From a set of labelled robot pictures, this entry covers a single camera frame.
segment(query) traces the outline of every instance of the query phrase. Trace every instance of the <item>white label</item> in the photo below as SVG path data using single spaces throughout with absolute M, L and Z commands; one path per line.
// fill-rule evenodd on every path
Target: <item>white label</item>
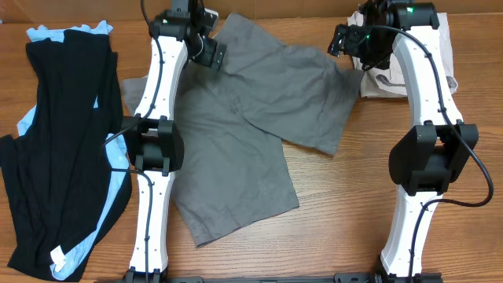
M 63 269 L 63 266 L 66 264 L 66 261 L 62 261 L 60 263 L 56 264 L 56 267 L 54 267 L 54 271 L 60 272 Z
M 53 259 L 53 262 L 56 263 L 56 265 L 61 265 L 61 268 L 65 265 L 65 260 L 66 256 L 64 256 L 63 251 L 61 250 L 61 246 L 57 246 L 54 250 L 51 251 L 50 253 L 50 258 Z

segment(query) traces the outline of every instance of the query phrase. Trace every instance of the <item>gray shorts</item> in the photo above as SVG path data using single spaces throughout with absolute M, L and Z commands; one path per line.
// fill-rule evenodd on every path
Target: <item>gray shorts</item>
M 335 154 L 363 76 L 238 14 L 215 38 L 221 70 L 188 64 L 174 110 L 185 160 L 173 198 L 197 247 L 299 206 L 281 139 Z M 130 113 L 145 84 L 122 81 Z

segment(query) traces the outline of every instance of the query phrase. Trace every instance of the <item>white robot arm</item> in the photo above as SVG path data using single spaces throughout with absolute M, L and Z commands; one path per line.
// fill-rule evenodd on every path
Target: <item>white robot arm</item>
M 218 13 L 201 0 L 174 0 L 150 24 L 152 60 L 145 92 L 134 117 L 124 117 L 130 162 L 138 177 L 138 225 L 133 256 L 115 282 L 167 281 L 167 213 L 175 173 L 183 162 L 183 140 L 174 123 L 174 101 L 183 68 L 191 60 L 219 69 L 226 46 L 209 37 Z
M 390 153 L 397 201 L 380 263 L 372 274 L 336 274 L 334 281 L 441 283 L 440 274 L 421 273 L 424 242 L 438 202 L 476 207 L 492 197 L 490 177 L 472 151 L 479 138 L 477 127 L 464 124 L 450 94 L 433 4 L 369 0 L 360 12 L 365 15 L 364 26 L 339 25 L 329 53 L 344 52 L 370 68 L 386 69 L 392 52 L 404 75 L 411 130 Z M 470 156 L 478 160 L 488 180 L 488 198 L 478 204 L 444 200 L 449 183 L 456 181 Z

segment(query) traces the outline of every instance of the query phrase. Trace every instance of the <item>light blue fabric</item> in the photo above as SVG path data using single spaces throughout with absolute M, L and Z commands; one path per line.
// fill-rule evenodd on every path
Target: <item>light blue fabric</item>
M 88 25 L 83 24 L 80 28 L 73 27 L 70 29 L 76 31 L 84 31 L 95 35 L 107 35 L 110 33 L 110 31 L 112 31 L 113 27 L 107 24 L 105 20 L 103 20 L 99 23 L 98 26 L 96 26 L 96 28 L 90 28 Z M 50 39 L 56 42 L 64 41 L 64 29 L 49 30 L 45 26 L 41 25 L 36 30 L 34 28 L 28 29 L 26 33 L 32 42 L 37 42 L 44 39 Z M 19 132 L 20 136 L 25 135 L 28 131 L 28 128 L 33 123 L 36 108 L 37 106 L 30 109 L 30 111 L 28 111 L 24 118 L 17 124 L 17 131 Z M 98 108 L 97 97 L 96 101 L 94 102 L 94 108 Z M 127 169 L 129 167 L 129 161 L 126 158 L 126 142 L 124 141 L 124 137 L 122 135 L 109 142 L 106 145 L 105 149 L 108 157 L 108 162 L 110 163 L 110 166 L 112 168 Z M 72 250 L 70 250 L 70 252 L 67 252 L 67 254 L 65 255 L 66 263 L 59 272 L 55 271 L 55 264 L 50 265 L 50 269 L 54 278 L 56 278 L 57 280 L 65 280 L 66 278 L 68 278 L 86 258 L 87 254 L 89 254 L 91 248 L 93 247 L 93 243 L 96 240 L 96 236 L 100 231 L 101 225 L 103 225 L 103 222 L 107 214 L 110 212 L 110 208 L 112 207 L 115 198 L 117 197 L 117 193 L 119 192 L 125 175 L 126 173 L 123 172 L 113 171 L 111 173 L 110 183 L 108 184 L 107 199 L 105 201 L 103 211 L 101 212 L 100 219 L 98 220 L 96 230 L 93 233 L 89 234 L 89 236 L 87 236 L 87 238 L 82 242 L 77 244 Z
M 26 134 L 28 128 L 33 123 L 33 118 L 35 117 L 36 106 L 32 108 L 24 118 L 17 124 L 17 131 L 20 136 Z M 108 162 L 112 168 L 121 168 L 127 169 L 129 167 L 129 161 L 126 158 L 126 142 L 124 141 L 124 137 L 120 135 L 118 138 L 109 142 L 106 147 Z M 68 252 L 66 256 L 66 264 L 60 270 L 60 272 L 56 272 L 54 269 L 56 267 L 55 264 L 51 264 L 50 269 L 53 273 L 53 277 L 57 280 L 64 280 L 68 278 L 68 276 L 72 275 L 72 273 L 77 269 L 77 267 L 82 263 L 82 261 L 86 258 L 87 254 L 93 247 L 94 240 L 96 240 L 97 233 L 99 232 L 101 225 L 103 224 L 108 212 L 110 211 L 110 207 L 115 200 L 117 193 L 123 183 L 124 176 L 126 173 L 123 172 L 112 172 L 110 176 L 110 183 L 108 185 L 108 195 L 107 200 L 105 201 L 105 206 L 103 207 L 103 211 L 101 212 L 100 219 L 98 220 L 96 230 L 87 236 L 84 241 L 77 244 L 70 252 Z
M 95 28 L 91 28 L 90 26 L 83 24 L 81 27 L 71 27 L 68 29 L 74 31 L 84 31 L 94 35 L 108 35 L 113 30 L 113 27 L 110 24 L 107 24 L 106 20 L 102 20 Z M 37 42 L 44 39 L 63 42 L 65 30 L 66 29 L 50 30 L 41 25 L 38 29 L 29 28 L 26 31 L 26 34 L 32 42 Z

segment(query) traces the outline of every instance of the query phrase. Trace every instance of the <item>black cable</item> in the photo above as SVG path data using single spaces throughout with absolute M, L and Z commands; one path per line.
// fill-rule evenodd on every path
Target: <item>black cable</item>
M 388 27 L 388 26 L 379 26 L 379 25 L 372 26 L 372 28 L 379 28 L 379 29 L 384 29 L 384 30 L 388 30 L 388 31 L 394 31 L 394 32 L 397 32 L 401 35 L 404 35 L 407 38 L 414 41 L 423 50 L 426 58 L 430 61 L 431 68 L 433 69 L 433 75 L 435 76 L 437 93 L 439 95 L 439 104 L 440 104 L 439 112 L 442 113 L 443 119 L 446 121 L 447 125 L 449 125 L 451 130 L 454 132 L 454 135 L 456 136 L 457 140 L 466 148 L 466 150 L 469 152 L 472 159 L 477 163 L 477 166 L 479 166 L 481 172 L 483 173 L 484 177 L 486 178 L 487 186 L 489 189 L 489 192 L 487 194 L 486 199 L 480 201 L 479 203 L 473 204 L 473 203 L 468 203 L 468 202 L 459 201 L 459 200 L 439 199 L 439 200 L 430 200 L 426 204 L 423 205 L 423 207 L 421 208 L 420 214 L 417 217 L 416 226 L 414 227 L 414 232 L 413 232 L 412 244 L 410 247 L 409 276 L 408 276 L 409 280 L 408 281 L 409 281 L 409 283 L 413 283 L 414 249 L 416 247 L 417 233 L 419 230 L 420 221 L 422 220 L 424 213 L 428 209 L 428 206 L 430 206 L 431 204 L 436 204 L 436 203 L 446 203 L 446 204 L 456 204 L 456 205 L 460 205 L 460 206 L 467 207 L 467 208 L 479 208 L 479 207 L 482 207 L 482 206 L 488 204 L 490 202 L 490 200 L 493 198 L 494 184 L 493 184 L 492 179 L 490 178 L 489 171 L 487 171 L 486 167 L 484 166 L 482 161 L 479 159 L 479 157 L 473 152 L 473 150 L 470 149 L 470 147 L 468 146 L 466 141 L 463 140 L 461 135 L 457 132 L 456 128 L 454 127 L 454 125 L 450 121 L 449 116 L 447 115 L 447 109 L 444 105 L 443 96 L 442 96 L 442 88 L 440 86 L 439 71 L 435 65 L 435 62 L 433 61 L 433 56 L 428 51 L 426 46 L 424 46 L 424 44 L 421 43 L 419 41 L 419 39 L 416 39 L 414 36 L 412 36 L 411 34 L 405 32 L 401 29 L 392 28 L 392 27 Z
M 368 70 L 372 69 L 372 68 L 375 68 L 378 64 L 380 64 L 382 61 L 388 59 L 390 57 L 390 55 L 393 53 L 393 51 L 389 52 L 389 53 L 386 53 L 384 54 L 378 61 L 377 63 L 373 64 L 373 65 L 370 65 L 370 66 L 364 66 L 364 68 L 362 69 L 362 71 L 364 72 L 367 72 Z
M 112 171 L 132 173 L 143 176 L 143 178 L 147 179 L 147 183 L 149 184 L 149 210 L 147 212 L 147 224 L 145 227 L 145 282 L 149 283 L 149 239 L 150 239 L 149 227 L 150 227 L 150 215 L 152 214 L 153 184 L 150 178 L 147 176 L 147 174 L 145 174 L 143 171 L 133 169 L 117 169 L 117 168 L 112 168 Z
M 145 1 L 140 0 L 140 3 L 141 3 L 141 13 L 143 14 L 143 19 L 145 19 L 145 22 L 147 23 L 147 26 L 149 27 L 149 33 L 152 36 L 152 38 L 154 39 L 154 41 L 156 42 L 157 49 L 159 50 L 159 75 L 157 77 L 156 90 L 154 91 L 154 97 L 152 98 L 152 102 L 150 103 L 150 107 L 149 107 L 149 110 L 147 111 L 147 113 L 145 115 L 143 115 L 143 117 L 141 117 L 136 123 L 130 125 L 127 128 L 122 129 L 120 132 L 118 132 L 117 134 L 114 134 L 110 138 L 107 138 L 105 143 L 103 143 L 103 146 L 107 145 L 109 142 L 113 141 L 114 139 L 119 137 L 121 134 L 124 134 L 126 131 L 139 125 L 141 122 L 143 122 L 145 119 L 147 119 L 150 116 L 150 113 L 152 113 L 152 110 L 156 107 L 156 99 L 157 99 L 157 93 L 159 92 L 159 88 L 160 88 L 160 80 L 163 77 L 163 64 L 164 64 L 163 51 L 160 48 L 159 40 L 157 38 L 158 36 L 154 35 L 154 33 L 152 32 L 152 28 L 150 27 L 150 20 L 147 17 L 147 13 L 145 11 Z

